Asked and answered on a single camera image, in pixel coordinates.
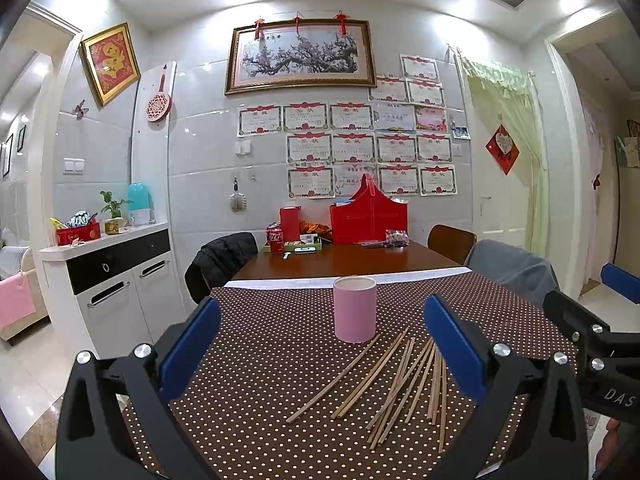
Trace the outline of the wooden chopstick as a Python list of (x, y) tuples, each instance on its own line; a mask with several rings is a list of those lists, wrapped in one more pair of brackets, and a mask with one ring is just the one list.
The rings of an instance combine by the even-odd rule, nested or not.
[(434, 370), (431, 384), (431, 393), (428, 398), (427, 420), (432, 424), (437, 417), (438, 398), (440, 393), (440, 380), (442, 379), (442, 356), (438, 350), (435, 351)]
[(345, 377), (359, 362), (364, 358), (368, 351), (378, 342), (380, 335), (376, 335), (373, 339), (347, 364), (347, 366), (332, 378), (321, 390), (319, 390), (310, 400), (308, 400), (301, 408), (299, 408), (290, 417), (285, 419), (287, 424), (292, 424), (296, 419), (306, 413), (310, 408), (317, 404), (327, 393), (329, 393), (341, 380)]
[(374, 426), (378, 423), (378, 419), (386, 412), (390, 401), (393, 401), (395, 399), (396, 390), (398, 388), (398, 385), (401, 383), (402, 378), (404, 378), (406, 374), (407, 366), (408, 366), (408, 363), (410, 362), (410, 358), (413, 352), (413, 347), (415, 344), (416, 344), (416, 338), (411, 337), (405, 346), (404, 353), (402, 354), (402, 357), (399, 361), (394, 379), (392, 381), (392, 384), (390, 385), (390, 390), (388, 390), (388, 393), (386, 394), (385, 401), (383, 402), (380, 409), (375, 413), (375, 415), (370, 420), (370, 422), (368, 422), (366, 426), (367, 430), (371, 431), (374, 428)]
[(395, 408), (398, 405), (398, 402), (400, 401), (402, 395), (404, 394), (405, 388), (408, 387), (409, 382), (411, 380), (411, 376), (412, 376), (413, 372), (416, 370), (416, 368), (418, 367), (418, 365), (420, 364), (420, 362), (421, 362), (421, 360), (422, 360), (422, 358), (424, 356), (424, 352), (426, 350), (426, 346), (427, 346), (428, 341), (430, 339), (432, 339), (432, 338), (428, 338), (427, 339), (426, 344), (424, 344), (424, 347), (418, 353), (418, 356), (414, 359), (414, 361), (412, 363), (408, 363), (406, 374), (405, 374), (404, 378), (402, 378), (402, 381), (398, 385), (398, 388), (396, 390), (395, 399), (393, 401), (390, 401), (390, 403), (388, 404), (388, 408), (387, 408), (386, 412), (378, 419), (378, 423), (370, 431), (370, 434), (369, 434), (369, 437), (368, 437), (368, 440), (367, 440), (370, 450), (374, 450), (378, 446), (378, 444), (376, 443), (376, 440), (378, 440), (378, 437), (382, 434), (382, 432), (384, 430), (384, 426), (386, 425), (386, 422), (388, 422), (388, 420), (390, 419), (390, 416), (392, 416), (392, 414), (393, 414), (393, 411), (395, 411)]
[(344, 417), (348, 411), (355, 405), (355, 403), (361, 398), (363, 393), (373, 384), (378, 375), (382, 373), (387, 362), (394, 356), (400, 344), (404, 341), (405, 336), (408, 333), (408, 328), (405, 328), (390, 344), (384, 354), (375, 362), (372, 368), (367, 372), (367, 375), (363, 377), (363, 380), (358, 386), (349, 393), (346, 400), (332, 413), (332, 419), (339, 419)]
[(438, 454), (442, 454), (445, 449), (445, 440), (446, 440), (446, 409), (447, 409), (447, 367), (444, 357), (440, 360), (442, 362), (442, 366), (440, 367), (440, 372), (442, 373), (441, 384), (440, 384), (440, 419), (439, 419), (439, 434), (438, 434)]
[(432, 368), (432, 365), (434, 364), (435, 361), (435, 348), (433, 349), (434, 351), (432, 352), (431, 356), (427, 359), (427, 362), (424, 366), (424, 370), (418, 385), (418, 388), (416, 388), (416, 394), (414, 395), (412, 402), (410, 404), (410, 408), (409, 411), (407, 413), (407, 416), (405, 418), (405, 424), (408, 424), (410, 422), (410, 420), (412, 419), (412, 415), (414, 414), (414, 412), (416, 411), (416, 408), (418, 407), (419, 403), (420, 403), (420, 397), (422, 396), (422, 392), (424, 390), (426, 381), (428, 376), (430, 376), (430, 371)]
[(400, 419), (400, 416), (405, 411), (406, 405), (408, 404), (409, 399), (411, 398), (413, 393), (416, 391), (416, 389), (421, 385), (424, 374), (428, 373), (428, 369), (433, 363), (434, 355), (435, 355), (435, 344), (434, 344), (434, 341), (430, 339), (428, 341), (426, 350), (424, 352), (424, 356), (420, 364), (418, 365), (418, 367), (416, 368), (416, 370), (413, 372), (411, 376), (411, 380), (409, 382), (408, 387), (405, 388), (404, 394), (402, 395), (400, 401), (398, 402), (398, 405), (396, 406), (395, 411), (393, 411), (392, 416), (390, 416), (390, 419), (388, 420), (388, 422), (386, 422), (386, 425), (384, 426), (384, 430), (382, 434), (378, 437), (378, 440), (376, 440), (377, 444), (384, 443), (388, 435), (392, 431), (392, 429), (395, 427), (396, 422), (398, 422), (398, 419)]

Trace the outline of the white black sideboard cabinet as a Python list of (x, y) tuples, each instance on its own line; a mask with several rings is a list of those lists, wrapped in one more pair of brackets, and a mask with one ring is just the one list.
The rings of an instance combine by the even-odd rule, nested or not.
[(38, 252), (56, 336), (74, 356), (126, 356), (186, 320), (166, 222)]

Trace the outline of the pink towel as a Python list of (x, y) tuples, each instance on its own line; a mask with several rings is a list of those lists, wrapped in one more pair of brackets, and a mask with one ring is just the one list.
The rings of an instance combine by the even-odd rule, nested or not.
[(0, 325), (9, 325), (36, 312), (28, 278), (22, 272), (13, 274), (0, 283)]

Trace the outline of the brown wooden chair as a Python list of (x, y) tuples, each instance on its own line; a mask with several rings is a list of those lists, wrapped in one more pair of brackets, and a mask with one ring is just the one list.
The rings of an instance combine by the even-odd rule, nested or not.
[(477, 236), (462, 229), (436, 224), (427, 237), (427, 247), (457, 264), (465, 265)]

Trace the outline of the red diamond door decoration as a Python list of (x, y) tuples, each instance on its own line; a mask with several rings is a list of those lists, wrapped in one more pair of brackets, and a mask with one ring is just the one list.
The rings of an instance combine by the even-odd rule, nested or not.
[(506, 176), (518, 160), (520, 150), (514, 143), (512, 136), (500, 125), (485, 145), (486, 150), (498, 164)]

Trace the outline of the brown polka dot tablecloth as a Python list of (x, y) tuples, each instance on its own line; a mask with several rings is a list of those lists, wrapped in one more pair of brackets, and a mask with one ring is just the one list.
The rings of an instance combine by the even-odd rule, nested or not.
[[(385, 401), (405, 346), (417, 356), (428, 335), (422, 310), (442, 296), (460, 318), (515, 353), (548, 359), (574, 356), (570, 341), (538, 308), (487, 278), (465, 272), (424, 281), (378, 285), (378, 342), (317, 404), (290, 417), (366, 346), (334, 334), (329, 287), (213, 290), (221, 329), (171, 413), (206, 463), (224, 479), (423, 479), (454, 443), (474, 404), (447, 386), (445, 449), (438, 454), (440, 412), (427, 420), (431, 375), (405, 424), (416, 391), (386, 441), (370, 450), (368, 422)], [(394, 339), (408, 333), (382, 373), (339, 419), (332, 413), (367, 375)]]

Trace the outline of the red basket on cabinet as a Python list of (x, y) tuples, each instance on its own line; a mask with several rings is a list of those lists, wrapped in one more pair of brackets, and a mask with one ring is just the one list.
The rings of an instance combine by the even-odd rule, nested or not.
[(101, 237), (100, 224), (96, 220), (96, 214), (89, 214), (85, 210), (77, 211), (67, 222), (62, 222), (57, 218), (51, 218), (50, 222), (54, 227), (58, 246), (87, 243)]

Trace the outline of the green door curtain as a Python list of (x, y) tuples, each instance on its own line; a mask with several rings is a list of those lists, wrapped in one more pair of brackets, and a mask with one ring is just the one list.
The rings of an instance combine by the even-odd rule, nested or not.
[(461, 51), (456, 52), (456, 62), (475, 113), (488, 128), (489, 153), (498, 157), (501, 171), (511, 172), (520, 158), (528, 162), (524, 246), (543, 257), (549, 235), (549, 174), (534, 78), (509, 65), (471, 60)]

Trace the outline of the pink cylindrical cup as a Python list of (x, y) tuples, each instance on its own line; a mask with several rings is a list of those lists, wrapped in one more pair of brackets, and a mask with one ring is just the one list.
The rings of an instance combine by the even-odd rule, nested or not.
[(335, 336), (350, 344), (372, 339), (376, 332), (376, 281), (345, 276), (333, 283)]

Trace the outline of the small potted plant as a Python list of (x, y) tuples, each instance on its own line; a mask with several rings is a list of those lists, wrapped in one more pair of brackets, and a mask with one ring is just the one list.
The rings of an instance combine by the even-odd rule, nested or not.
[(129, 205), (130, 200), (114, 200), (111, 191), (101, 191), (104, 206), (101, 211), (108, 214), (108, 219), (104, 222), (104, 232), (107, 235), (115, 235), (122, 232), (126, 226), (127, 220), (122, 215), (122, 207)]

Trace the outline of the chair with black jacket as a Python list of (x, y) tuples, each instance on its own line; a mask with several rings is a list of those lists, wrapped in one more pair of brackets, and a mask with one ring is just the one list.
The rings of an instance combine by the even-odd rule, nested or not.
[(213, 288), (231, 281), (257, 254), (256, 240), (250, 232), (218, 237), (203, 245), (184, 274), (189, 296), (199, 304)]

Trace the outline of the plastic snack bag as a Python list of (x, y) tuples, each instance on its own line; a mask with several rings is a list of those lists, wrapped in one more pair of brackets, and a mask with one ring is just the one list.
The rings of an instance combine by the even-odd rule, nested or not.
[(406, 231), (401, 230), (387, 230), (385, 232), (385, 245), (387, 247), (408, 247), (409, 235)]

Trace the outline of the teal humidifier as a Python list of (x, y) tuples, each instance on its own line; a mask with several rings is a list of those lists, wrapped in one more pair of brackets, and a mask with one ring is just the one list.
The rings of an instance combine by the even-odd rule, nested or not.
[(152, 200), (148, 188), (141, 182), (128, 186), (129, 222), (133, 226), (146, 226), (152, 222)]

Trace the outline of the green tray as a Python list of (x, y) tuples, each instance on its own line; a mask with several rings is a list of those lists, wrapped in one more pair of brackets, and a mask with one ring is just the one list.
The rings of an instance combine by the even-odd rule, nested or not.
[(285, 252), (321, 252), (322, 243), (309, 243), (303, 242), (302, 240), (296, 240), (295, 242), (285, 242), (283, 244), (283, 250)]

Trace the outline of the framed plum blossom painting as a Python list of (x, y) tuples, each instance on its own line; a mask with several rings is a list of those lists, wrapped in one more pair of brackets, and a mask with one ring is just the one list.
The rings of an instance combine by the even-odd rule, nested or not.
[(345, 14), (292, 18), (233, 29), (227, 96), (311, 87), (376, 86), (370, 25)]

